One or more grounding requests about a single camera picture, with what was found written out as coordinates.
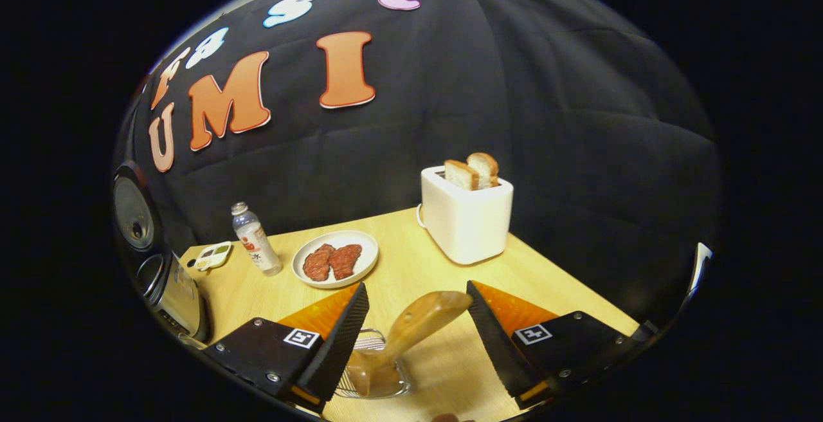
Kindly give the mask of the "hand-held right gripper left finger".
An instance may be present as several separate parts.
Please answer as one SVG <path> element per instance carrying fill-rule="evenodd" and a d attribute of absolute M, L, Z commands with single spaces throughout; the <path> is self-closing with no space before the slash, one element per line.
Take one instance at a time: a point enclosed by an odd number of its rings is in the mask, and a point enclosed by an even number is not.
<path fill-rule="evenodd" d="M 366 285 L 358 282 L 280 320 L 252 318 L 203 353 L 271 398 L 321 413 L 368 309 Z"/>

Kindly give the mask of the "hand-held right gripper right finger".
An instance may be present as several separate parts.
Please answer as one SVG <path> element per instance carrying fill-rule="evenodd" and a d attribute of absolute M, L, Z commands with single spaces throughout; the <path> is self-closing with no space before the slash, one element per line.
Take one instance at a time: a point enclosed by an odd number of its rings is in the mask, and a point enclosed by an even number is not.
<path fill-rule="evenodd" d="M 643 342 L 585 311 L 558 315 L 476 280 L 467 282 L 466 293 L 486 354 L 523 410 L 594 383 Z"/>

